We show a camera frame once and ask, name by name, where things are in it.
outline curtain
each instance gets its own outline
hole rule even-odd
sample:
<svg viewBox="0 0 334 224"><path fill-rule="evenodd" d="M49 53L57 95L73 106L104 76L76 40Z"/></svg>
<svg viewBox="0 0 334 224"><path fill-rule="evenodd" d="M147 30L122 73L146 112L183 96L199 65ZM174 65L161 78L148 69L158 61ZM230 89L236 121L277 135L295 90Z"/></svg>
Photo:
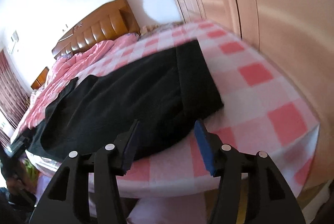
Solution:
<svg viewBox="0 0 334 224"><path fill-rule="evenodd" d="M10 138L0 129L0 142L6 148L10 144Z"/></svg>
<svg viewBox="0 0 334 224"><path fill-rule="evenodd" d="M0 52L0 111L16 129L28 109L28 95L9 67L4 51Z"/></svg>

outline bed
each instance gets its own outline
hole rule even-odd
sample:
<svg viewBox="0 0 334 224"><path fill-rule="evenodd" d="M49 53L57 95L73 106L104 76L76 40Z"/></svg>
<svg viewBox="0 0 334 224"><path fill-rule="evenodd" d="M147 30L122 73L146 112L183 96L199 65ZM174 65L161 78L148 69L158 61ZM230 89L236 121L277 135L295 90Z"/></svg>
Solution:
<svg viewBox="0 0 334 224"><path fill-rule="evenodd" d="M52 54L57 61L50 70L44 90L35 96L12 141L24 127L34 127L43 119L45 107L70 78L79 77L80 83L89 74L103 76L141 57L197 38L222 99L227 104L237 102L239 110L245 110L240 113L231 109L230 106L235 105L227 105L223 113L217 112L205 121L208 130L240 151L269 152L298 195L315 154L319 121L279 69L237 36L210 21L162 30L137 41L139 31L126 0L102 5L71 28L53 48ZM76 58L75 69L69 65L73 54L76 54L73 56ZM263 75L264 79L260 81L266 81L266 84L254 85L259 82L254 71ZM265 93L268 90L272 91L270 95ZM288 120L290 115L292 118L297 116L297 124L289 121L286 128L276 127L277 124L272 126L275 120L280 122L282 116ZM249 136L240 134L245 131L250 132ZM29 152L27 156L49 177L60 165ZM183 163L179 162L180 157L184 159ZM171 163L177 163L180 168L171 169ZM90 176L90 191L94 190L93 181ZM118 185L123 197L175 196L217 188L218 181L206 172L193 133L190 133L170 149L135 162L128 174L118 179Z"/></svg>

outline wooden furniture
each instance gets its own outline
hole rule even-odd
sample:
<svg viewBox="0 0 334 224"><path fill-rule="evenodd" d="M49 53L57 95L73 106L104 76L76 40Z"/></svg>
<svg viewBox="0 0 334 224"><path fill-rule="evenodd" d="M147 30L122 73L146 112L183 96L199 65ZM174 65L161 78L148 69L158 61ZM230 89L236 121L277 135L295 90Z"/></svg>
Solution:
<svg viewBox="0 0 334 224"><path fill-rule="evenodd" d="M52 55L85 52L96 43L114 40L126 33L139 33L140 28L127 0L106 3L74 25L57 45Z"/></svg>
<svg viewBox="0 0 334 224"><path fill-rule="evenodd" d="M175 0L186 22L211 19L271 59L321 122L307 187L334 177L334 0Z"/></svg>
<svg viewBox="0 0 334 224"><path fill-rule="evenodd" d="M45 67L44 70L42 70L42 72L40 73L40 75L36 78L36 80L32 83L31 88L38 89L42 85L44 85L48 72L49 72L49 68Z"/></svg>

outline blue foam pad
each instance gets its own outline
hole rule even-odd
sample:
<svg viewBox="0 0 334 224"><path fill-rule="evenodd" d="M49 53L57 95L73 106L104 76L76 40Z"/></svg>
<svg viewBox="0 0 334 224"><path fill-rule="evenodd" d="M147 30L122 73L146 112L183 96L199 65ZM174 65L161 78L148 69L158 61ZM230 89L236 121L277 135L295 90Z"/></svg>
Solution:
<svg viewBox="0 0 334 224"><path fill-rule="evenodd" d="M211 150L211 146L209 142L206 139L207 131L205 128L202 127L199 121L196 121L194 132L195 132L195 137L197 140L199 150L201 151L203 162L205 164L205 168L208 172L210 172L210 175L213 176L216 172L216 169L213 165L214 163L213 152Z"/></svg>

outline wooden headboard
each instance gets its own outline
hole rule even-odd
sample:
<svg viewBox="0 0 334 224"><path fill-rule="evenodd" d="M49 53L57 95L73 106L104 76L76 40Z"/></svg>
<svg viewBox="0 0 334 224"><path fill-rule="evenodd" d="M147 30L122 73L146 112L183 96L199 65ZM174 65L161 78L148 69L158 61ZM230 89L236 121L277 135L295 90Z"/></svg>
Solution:
<svg viewBox="0 0 334 224"><path fill-rule="evenodd" d="M74 25L52 49L54 58L85 52L94 44L114 40L126 33L139 33L139 25L127 0L115 0L100 6Z"/></svg>

